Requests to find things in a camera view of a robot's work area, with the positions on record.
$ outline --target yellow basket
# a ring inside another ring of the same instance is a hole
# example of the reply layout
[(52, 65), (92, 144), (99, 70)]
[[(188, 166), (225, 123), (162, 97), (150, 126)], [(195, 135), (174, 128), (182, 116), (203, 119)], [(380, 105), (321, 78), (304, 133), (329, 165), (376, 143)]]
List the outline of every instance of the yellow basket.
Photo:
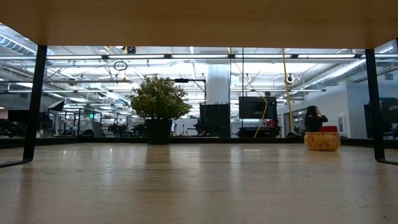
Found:
[(337, 151), (340, 136), (337, 132), (307, 132), (304, 143), (310, 151)]

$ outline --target woman with dark hair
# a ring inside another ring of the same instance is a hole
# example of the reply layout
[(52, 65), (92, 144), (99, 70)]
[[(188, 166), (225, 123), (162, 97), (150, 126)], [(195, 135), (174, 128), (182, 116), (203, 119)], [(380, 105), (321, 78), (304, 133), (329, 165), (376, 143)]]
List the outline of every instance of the woman with dark hair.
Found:
[(322, 128), (322, 123), (328, 122), (328, 118), (321, 115), (316, 106), (309, 106), (307, 114), (305, 114), (305, 129), (310, 132), (319, 132)]

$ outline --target potted plant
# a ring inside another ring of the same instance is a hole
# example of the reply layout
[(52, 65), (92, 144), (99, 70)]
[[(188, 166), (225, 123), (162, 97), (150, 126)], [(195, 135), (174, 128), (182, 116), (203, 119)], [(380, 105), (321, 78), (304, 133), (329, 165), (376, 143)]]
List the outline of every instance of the potted plant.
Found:
[(187, 92), (174, 85), (170, 78), (145, 77), (135, 93), (128, 95), (131, 107), (145, 119), (148, 144), (168, 144), (172, 120), (192, 108), (185, 98)]

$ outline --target black metal table leg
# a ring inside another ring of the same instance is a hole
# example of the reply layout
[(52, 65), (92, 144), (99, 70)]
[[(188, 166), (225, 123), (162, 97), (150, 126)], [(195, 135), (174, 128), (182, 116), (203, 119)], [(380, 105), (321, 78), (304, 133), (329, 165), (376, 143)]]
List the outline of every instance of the black metal table leg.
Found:
[(33, 77), (32, 94), (30, 96), (29, 123), (26, 129), (23, 158), (21, 161), (2, 163), (0, 164), (0, 168), (25, 164), (33, 160), (36, 142), (36, 130), (39, 126), (40, 101), (42, 98), (46, 57), (47, 46), (39, 45), (37, 47), (36, 66)]
[(379, 86), (377, 84), (377, 70), (376, 60), (374, 57), (374, 49), (366, 49), (366, 69), (368, 74), (368, 87), (369, 87), (369, 101), (371, 107), (372, 117), (372, 132), (373, 132), (373, 147), (374, 158), (378, 162), (395, 164), (398, 162), (387, 161), (384, 155), (384, 140), (383, 140), (383, 127), (384, 123), (381, 116), (380, 99), (379, 99)]

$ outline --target white column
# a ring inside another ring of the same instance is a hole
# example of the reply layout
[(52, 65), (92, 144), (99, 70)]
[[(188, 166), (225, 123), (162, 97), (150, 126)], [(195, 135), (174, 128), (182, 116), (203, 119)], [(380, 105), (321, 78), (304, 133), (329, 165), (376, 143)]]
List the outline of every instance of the white column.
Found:
[(229, 103), (229, 65), (209, 65), (207, 73), (207, 104)]

